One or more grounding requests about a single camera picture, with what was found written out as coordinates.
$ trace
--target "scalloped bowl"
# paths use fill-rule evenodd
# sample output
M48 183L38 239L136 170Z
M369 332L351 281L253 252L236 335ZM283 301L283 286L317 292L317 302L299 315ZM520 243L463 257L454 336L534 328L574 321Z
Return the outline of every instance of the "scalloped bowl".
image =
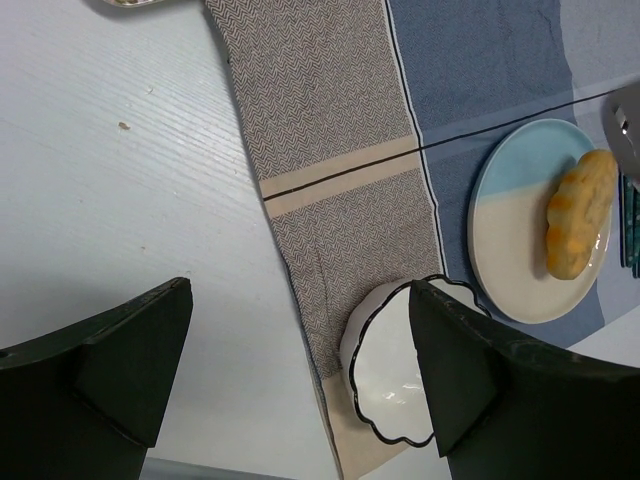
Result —
M488 315L468 284L443 275L426 280ZM409 323L410 286L411 280L382 285L358 305L342 337L340 358L360 420L385 443L422 447L431 440L433 428Z

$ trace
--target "golden pastry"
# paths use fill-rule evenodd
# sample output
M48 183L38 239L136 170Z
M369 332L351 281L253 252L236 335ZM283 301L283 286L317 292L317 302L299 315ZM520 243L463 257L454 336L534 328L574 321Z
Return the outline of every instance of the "golden pastry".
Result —
M611 208L618 167L611 152L585 153L547 206L547 269L573 280L586 268Z

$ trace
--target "beige stripe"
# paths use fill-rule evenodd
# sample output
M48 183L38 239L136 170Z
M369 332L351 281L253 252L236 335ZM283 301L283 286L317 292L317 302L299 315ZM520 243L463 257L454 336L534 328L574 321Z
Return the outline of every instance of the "beige stripe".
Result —
M350 168L360 167L367 163L375 162L383 158L391 157L399 153L418 148L418 140L415 135L396 138L385 143L363 148L354 152L338 155L324 162L316 163L307 168L294 172L283 173L273 178L260 182L262 198L270 197L292 188L299 187L321 178L344 172Z
M420 154L418 152L340 175L339 177L317 183L297 192L272 198L265 202L265 207L269 218L275 218L324 200L325 198L333 197L343 192L353 190L354 188L369 185L370 183L416 168L421 168Z
M404 442L387 445L356 416L342 373L322 381L335 448L345 480L360 478L407 448Z

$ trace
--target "white table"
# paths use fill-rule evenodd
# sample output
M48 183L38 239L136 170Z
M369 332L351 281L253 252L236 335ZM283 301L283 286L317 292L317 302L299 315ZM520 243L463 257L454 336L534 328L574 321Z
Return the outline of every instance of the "white table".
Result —
M191 328L150 456L335 478L201 2L6 2L0 40L0 348L190 277ZM435 448L409 449L367 478L449 474Z

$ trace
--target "gray herringbone runner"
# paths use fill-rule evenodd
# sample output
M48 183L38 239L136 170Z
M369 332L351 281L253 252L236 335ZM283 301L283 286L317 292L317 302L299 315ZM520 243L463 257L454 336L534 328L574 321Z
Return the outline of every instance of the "gray herringbone runner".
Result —
M208 0L346 478L404 447L360 422L338 359L373 288L442 272L433 202L381 0Z

